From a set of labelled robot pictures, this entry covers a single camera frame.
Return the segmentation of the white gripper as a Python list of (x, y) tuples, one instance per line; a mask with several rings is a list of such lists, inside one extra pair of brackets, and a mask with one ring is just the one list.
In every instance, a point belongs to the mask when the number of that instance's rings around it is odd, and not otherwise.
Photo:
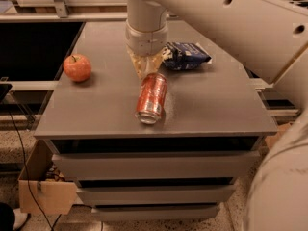
[(166, 22), (159, 29), (142, 31), (133, 28), (129, 21), (126, 21), (127, 53), (140, 79), (144, 77), (144, 57), (141, 56), (147, 56), (145, 58), (145, 74), (155, 73), (160, 68), (163, 61), (161, 50), (167, 43), (167, 32)]

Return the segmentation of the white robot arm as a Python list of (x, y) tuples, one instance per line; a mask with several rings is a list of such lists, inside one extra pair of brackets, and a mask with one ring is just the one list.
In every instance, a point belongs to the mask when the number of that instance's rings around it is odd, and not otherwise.
[(301, 114), (260, 164), (243, 231), (308, 231), (307, 11), (281, 0), (151, 0), (287, 97)]

